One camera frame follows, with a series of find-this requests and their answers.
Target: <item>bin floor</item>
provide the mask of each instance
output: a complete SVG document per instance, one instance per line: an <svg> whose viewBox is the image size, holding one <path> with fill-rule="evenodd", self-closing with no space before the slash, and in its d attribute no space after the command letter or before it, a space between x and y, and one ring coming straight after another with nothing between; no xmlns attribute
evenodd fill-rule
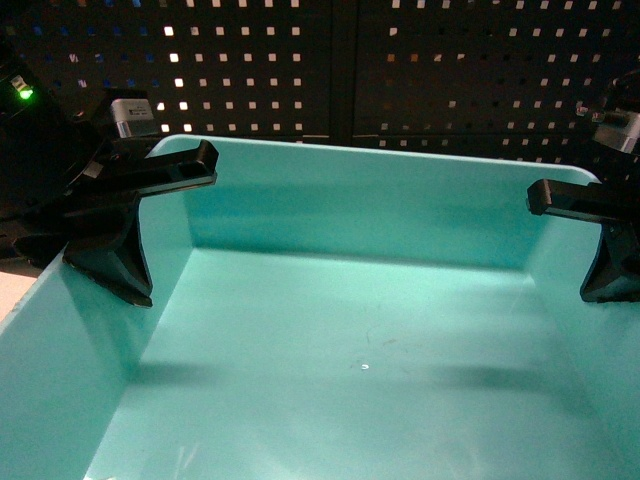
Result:
<svg viewBox="0 0 640 480"><path fill-rule="evenodd" d="M194 250L91 479L620 479L522 272Z"/></svg>

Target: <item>pegboard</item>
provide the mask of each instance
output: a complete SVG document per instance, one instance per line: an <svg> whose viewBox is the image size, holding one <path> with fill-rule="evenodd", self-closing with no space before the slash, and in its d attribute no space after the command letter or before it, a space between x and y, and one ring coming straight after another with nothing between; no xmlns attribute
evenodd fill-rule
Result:
<svg viewBox="0 0 640 480"><path fill-rule="evenodd" d="M328 136L330 4L52 1L5 31L63 99L145 89L164 133Z"/></svg>
<svg viewBox="0 0 640 480"><path fill-rule="evenodd" d="M5 34L81 108L148 90L165 133L563 163L637 181L575 115L640 64L630 0L50 0Z"/></svg>

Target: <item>plastic tub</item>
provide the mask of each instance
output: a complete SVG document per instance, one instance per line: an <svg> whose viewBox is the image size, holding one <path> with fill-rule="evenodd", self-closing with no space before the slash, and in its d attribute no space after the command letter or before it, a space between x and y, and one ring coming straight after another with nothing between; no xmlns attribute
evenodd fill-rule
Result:
<svg viewBox="0 0 640 480"><path fill-rule="evenodd" d="M142 204L152 309L55 261L0 323L0 478L640 478L639 307L525 205L590 174L210 140Z"/></svg>

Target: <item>silver metal part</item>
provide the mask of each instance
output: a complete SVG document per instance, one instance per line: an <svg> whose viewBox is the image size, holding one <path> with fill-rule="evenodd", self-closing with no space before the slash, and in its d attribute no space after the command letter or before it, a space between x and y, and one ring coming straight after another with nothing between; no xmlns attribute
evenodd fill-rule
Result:
<svg viewBox="0 0 640 480"><path fill-rule="evenodd" d="M600 124L593 139L614 148L623 153L640 153L640 113L617 110L616 112L626 114L629 123L624 127Z"/></svg>
<svg viewBox="0 0 640 480"><path fill-rule="evenodd" d="M111 104L111 116L118 128L120 138L158 134L149 100L144 98L121 98Z"/></svg>

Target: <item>green led light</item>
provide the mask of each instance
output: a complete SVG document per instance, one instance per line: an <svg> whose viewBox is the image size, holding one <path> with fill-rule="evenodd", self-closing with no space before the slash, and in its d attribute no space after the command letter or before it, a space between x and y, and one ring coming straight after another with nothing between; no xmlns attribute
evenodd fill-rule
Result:
<svg viewBox="0 0 640 480"><path fill-rule="evenodd" d="M20 90L20 98L23 100L28 100L31 95L33 95L33 90L30 88L25 88L24 90Z"/></svg>

